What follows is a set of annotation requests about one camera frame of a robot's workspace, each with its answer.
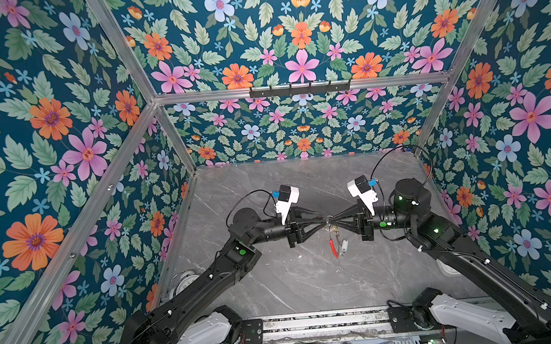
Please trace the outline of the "large keyring with red grip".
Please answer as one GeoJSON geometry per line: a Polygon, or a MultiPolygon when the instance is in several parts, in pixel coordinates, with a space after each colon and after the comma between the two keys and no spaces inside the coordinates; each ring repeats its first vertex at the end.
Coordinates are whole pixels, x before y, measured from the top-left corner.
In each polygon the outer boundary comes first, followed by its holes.
{"type": "Polygon", "coordinates": [[[327,223],[327,225],[328,225],[330,249],[332,251],[332,254],[335,256],[335,258],[339,259],[340,248],[341,248],[340,233],[338,232],[338,228],[336,225],[333,225],[332,223],[327,223]]]}

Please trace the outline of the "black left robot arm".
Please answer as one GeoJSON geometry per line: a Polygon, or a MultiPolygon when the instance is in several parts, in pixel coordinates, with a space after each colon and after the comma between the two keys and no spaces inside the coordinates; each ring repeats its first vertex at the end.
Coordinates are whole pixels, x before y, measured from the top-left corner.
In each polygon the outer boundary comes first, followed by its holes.
{"type": "Polygon", "coordinates": [[[286,219],[262,219],[251,208],[239,210],[229,224],[229,238],[213,263],[199,277],[149,312],[136,312],[125,322],[119,344],[219,344],[234,341],[241,318],[219,307],[205,320],[199,316],[223,292],[239,283],[260,260],[258,243],[286,239],[296,246],[308,239],[326,220],[299,207],[286,219]]]}

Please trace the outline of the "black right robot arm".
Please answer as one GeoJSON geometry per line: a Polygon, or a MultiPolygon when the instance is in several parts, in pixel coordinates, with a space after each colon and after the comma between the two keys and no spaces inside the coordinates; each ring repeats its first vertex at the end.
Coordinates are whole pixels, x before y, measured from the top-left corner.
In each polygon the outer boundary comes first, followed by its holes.
{"type": "Polygon", "coordinates": [[[415,326],[423,330],[452,326],[498,344],[551,344],[551,296],[483,252],[455,223],[433,213],[432,194],[420,181],[398,181],[390,205],[379,202],[363,176],[349,182],[349,191],[357,203],[331,216],[330,224],[367,241],[377,230],[402,230],[419,252],[457,271],[502,308],[487,310],[427,288],[412,302],[415,326]]]}

